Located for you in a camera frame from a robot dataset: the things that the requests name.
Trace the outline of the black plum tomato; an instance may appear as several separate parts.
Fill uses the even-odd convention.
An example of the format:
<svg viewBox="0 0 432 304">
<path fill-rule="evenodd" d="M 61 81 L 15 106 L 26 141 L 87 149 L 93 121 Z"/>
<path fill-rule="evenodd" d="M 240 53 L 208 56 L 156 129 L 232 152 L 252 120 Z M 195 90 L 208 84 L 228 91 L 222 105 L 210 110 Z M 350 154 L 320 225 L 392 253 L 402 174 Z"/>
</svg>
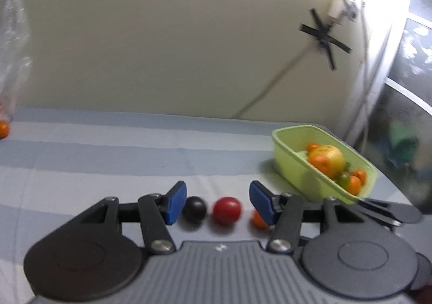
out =
<svg viewBox="0 0 432 304">
<path fill-rule="evenodd" d="M 207 216 L 207 204 L 200 197 L 189 197 L 182 209 L 182 215 L 189 223 L 200 224 Z"/>
</svg>

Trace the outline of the red cherry tomato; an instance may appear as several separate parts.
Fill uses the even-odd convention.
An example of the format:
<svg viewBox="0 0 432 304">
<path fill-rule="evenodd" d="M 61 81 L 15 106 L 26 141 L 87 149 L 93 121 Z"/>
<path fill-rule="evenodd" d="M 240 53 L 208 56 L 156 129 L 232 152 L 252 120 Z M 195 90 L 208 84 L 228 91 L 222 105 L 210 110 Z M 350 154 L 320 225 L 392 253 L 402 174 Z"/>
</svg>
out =
<svg viewBox="0 0 432 304">
<path fill-rule="evenodd" d="M 212 218 L 217 224 L 230 227 L 242 215 L 242 203 L 234 197 L 222 197 L 214 204 Z"/>
</svg>

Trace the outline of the orange mandarin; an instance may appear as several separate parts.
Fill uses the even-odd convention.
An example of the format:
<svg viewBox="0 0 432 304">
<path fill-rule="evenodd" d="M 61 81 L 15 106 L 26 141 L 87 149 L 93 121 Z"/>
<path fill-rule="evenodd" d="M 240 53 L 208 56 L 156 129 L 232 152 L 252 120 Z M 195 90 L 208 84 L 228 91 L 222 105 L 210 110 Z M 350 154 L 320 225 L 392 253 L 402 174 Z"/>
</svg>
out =
<svg viewBox="0 0 432 304">
<path fill-rule="evenodd" d="M 308 146 L 306 147 L 306 151 L 308 153 L 314 151 L 315 149 L 317 149 L 320 146 L 320 144 L 318 144 L 317 142 L 310 142 L 308 144 Z"/>
<path fill-rule="evenodd" d="M 323 154 L 310 154 L 308 156 L 308 163 L 324 175 L 328 175 L 332 171 L 331 161 Z"/>
</svg>

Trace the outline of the green tomato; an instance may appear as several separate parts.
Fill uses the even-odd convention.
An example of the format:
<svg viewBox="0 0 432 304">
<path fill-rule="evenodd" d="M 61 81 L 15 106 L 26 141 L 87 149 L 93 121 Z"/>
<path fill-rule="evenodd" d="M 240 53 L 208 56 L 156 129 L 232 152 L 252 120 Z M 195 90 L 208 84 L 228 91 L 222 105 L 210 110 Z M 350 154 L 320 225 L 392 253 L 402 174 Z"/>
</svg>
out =
<svg viewBox="0 0 432 304">
<path fill-rule="evenodd" d="M 341 172 L 341 174 L 338 175 L 336 182 L 341 188 L 347 190 L 351 183 L 351 176 L 346 171 Z"/>
</svg>

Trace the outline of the orange tomato with stem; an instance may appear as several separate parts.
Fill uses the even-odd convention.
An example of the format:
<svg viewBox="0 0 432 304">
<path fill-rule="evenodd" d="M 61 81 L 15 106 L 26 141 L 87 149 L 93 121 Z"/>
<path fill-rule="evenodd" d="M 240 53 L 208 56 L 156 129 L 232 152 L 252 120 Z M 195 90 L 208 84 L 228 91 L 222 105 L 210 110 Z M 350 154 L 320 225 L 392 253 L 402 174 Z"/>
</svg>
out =
<svg viewBox="0 0 432 304">
<path fill-rule="evenodd" d="M 346 188 L 347 192 L 357 196 L 362 189 L 362 181 L 354 175 L 349 176 L 349 184 Z"/>
</svg>

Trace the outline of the large yellow grapefruit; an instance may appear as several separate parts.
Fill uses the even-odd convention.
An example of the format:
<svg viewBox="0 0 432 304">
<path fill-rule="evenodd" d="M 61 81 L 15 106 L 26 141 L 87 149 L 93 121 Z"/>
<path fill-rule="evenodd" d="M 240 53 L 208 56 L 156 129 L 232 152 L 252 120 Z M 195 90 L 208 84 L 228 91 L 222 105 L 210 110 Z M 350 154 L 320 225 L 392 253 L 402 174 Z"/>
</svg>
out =
<svg viewBox="0 0 432 304">
<path fill-rule="evenodd" d="M 312 150 L 308 163 L 330 179 L 343 172 L 346 166 L 342 152 L 334 145 L 321 145 Z"/>
</svg>

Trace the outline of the orange cherry tomato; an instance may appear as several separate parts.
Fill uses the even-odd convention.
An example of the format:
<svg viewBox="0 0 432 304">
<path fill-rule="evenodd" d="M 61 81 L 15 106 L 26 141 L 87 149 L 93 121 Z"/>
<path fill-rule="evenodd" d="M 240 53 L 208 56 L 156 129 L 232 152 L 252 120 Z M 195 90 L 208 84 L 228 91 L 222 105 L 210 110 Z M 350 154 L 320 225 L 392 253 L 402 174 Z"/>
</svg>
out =
<svg viewBox="0 0 432 304">
<path fill-rule="evenodd" d="M 365 172 L 365 170 L 362 169 L 353 170 L 351 171 L 351 175 L 357 177 L 361 181 L 361 184 L 363 186 L 365 185 L 367 180 L 367 173 Z"/>
</svg>

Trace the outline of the orange tomato in cluster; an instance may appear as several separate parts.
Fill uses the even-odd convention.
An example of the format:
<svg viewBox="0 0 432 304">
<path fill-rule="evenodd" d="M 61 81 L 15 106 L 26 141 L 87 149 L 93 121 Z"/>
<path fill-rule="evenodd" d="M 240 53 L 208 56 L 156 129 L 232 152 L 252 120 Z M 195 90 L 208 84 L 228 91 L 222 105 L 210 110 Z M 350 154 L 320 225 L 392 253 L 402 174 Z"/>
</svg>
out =
<svg viewBox="0 0 432 304">
<path fill-rule="evenodd" d="M 253 211 L 251 216 L 252 225 L 259 230 L 268 230 L 269 225 L 263 220 L 257 210 Z"/>
</svg>

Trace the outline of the green plastic basket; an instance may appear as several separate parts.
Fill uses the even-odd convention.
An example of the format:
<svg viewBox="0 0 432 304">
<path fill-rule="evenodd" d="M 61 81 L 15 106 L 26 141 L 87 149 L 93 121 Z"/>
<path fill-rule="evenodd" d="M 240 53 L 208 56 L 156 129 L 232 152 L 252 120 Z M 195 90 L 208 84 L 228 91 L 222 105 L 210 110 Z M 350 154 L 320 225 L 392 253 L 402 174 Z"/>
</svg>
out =
<svg viewBox="0 0 432 304">
<path fill-rule="evenodd" d="M 372 191 L 376 168 L 354 149 L 312 125 L 276 129 L 275 169 L 311 201 L 336 197 L 355 203 Z"/>
</svg>

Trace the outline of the striped blue bedsheet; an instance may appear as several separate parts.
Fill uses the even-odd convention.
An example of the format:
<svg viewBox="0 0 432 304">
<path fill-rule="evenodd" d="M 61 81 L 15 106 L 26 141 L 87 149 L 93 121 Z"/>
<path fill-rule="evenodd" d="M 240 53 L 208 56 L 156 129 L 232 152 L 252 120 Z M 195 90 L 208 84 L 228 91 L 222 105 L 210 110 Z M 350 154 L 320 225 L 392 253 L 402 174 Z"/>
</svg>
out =
<svg viewBox="0 0 432 304">
<path fill-rule="evenodd" d="M 29 247 L 107 196 L 133 202 L 183 180 L 212 203 L 248 205 L 248 186 L 290 185 L 274 169 L 275 123 L 27 108 L 1 141 L 1 302 L 32 295 Z"/>
</svg>

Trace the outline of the orange tomato by bag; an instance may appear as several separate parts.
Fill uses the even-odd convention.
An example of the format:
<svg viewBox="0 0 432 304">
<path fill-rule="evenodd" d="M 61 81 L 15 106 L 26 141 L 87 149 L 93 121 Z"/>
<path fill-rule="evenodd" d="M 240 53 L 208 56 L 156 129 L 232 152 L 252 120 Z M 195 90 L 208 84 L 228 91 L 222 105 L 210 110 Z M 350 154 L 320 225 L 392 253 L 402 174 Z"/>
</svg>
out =
<svg viewBox="0 0 432 304">
<path fill-rule="evenodd" d="M 10 130 L 9 123 L 7 121 L 0 120 L 0 139 L 1 140 L 8 137 L 9 130 Z"/>
</svg>

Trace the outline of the black tape cross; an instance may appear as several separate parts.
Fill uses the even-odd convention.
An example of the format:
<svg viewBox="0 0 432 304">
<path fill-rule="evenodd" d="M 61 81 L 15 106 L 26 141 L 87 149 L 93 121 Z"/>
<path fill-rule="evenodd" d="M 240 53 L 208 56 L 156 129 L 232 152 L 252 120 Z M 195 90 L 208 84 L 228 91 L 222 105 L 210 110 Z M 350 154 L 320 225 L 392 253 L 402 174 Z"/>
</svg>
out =
<svg viewBox="0 0 432 304">
<path fill-rule="evenodd" d="M 333 52 L 332 52 L 330 45 L 335 45 L 336 47 L 343 50 L 347 54 L 350 54 L 352 49 L 349 46 L 345 45 L 344 43 L 336 40 L 334 37 L 332 37 L 329 34 L 332 30 L 331 23 L 324 24 L 323 21 L 320 19 L 315 8 L 309 9 L 309 12 L 310 12 L 311 17 L 314 21 L 315 27 L 313 28 L 313 27 L 310 27 L 310 26 L 302 23 L 300 25 L 299 30 L 301 32 L 306 33 L 307 35 L 314 37 L 318 41 L 320 47 L 327 54 L 327 59 L 329 62 L 330 69 L 332 71 L 335 71 L 337 69 L 337 67 L 335 64 L 335 59 L 334 59 Z"/>
</svg>

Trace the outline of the clear plastic bag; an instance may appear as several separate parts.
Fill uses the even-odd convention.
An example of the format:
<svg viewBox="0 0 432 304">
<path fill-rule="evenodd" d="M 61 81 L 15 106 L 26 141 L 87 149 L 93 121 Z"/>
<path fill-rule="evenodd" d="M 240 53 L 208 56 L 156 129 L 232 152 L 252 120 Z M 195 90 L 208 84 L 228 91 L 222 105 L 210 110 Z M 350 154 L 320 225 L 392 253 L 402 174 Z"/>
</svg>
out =
<svg viewBox="0 0 432 304">
<path fill-rule="evenodd" d="M 29 77 L 32 58 L 21 51 L 30 37 L 22 0 L 6 0 L 1 11 L 1 120 L 11 122 L 18 92 Z"/>
</svg>

